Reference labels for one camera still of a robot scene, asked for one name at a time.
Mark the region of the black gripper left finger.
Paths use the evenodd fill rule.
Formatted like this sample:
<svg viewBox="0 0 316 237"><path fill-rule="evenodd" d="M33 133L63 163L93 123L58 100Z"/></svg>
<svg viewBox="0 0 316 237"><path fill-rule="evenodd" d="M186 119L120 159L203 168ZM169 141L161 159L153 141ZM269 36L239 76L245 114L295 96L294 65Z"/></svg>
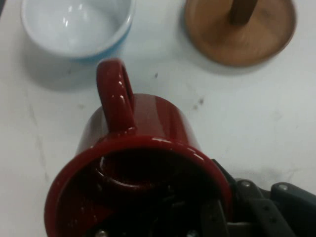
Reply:
<svg viewBox="0 0 316 237"><path fill-rule="evenodd" d="M226 237L228 226L218 200L176 203L158 217L159 237Z"/></svg>

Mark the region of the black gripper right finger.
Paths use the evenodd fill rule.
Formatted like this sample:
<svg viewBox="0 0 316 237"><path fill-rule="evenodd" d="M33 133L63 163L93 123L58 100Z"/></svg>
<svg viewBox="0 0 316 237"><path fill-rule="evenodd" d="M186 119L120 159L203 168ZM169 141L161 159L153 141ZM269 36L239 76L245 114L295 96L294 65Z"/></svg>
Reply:
<svg viewBox="0 0 316 237"><path fill-rule="evenodd" d="M232 237L314 237L316 197L286 182L270 190L247 179L233 178L219 163L233 191L234 221L227 223Z"/></svg>

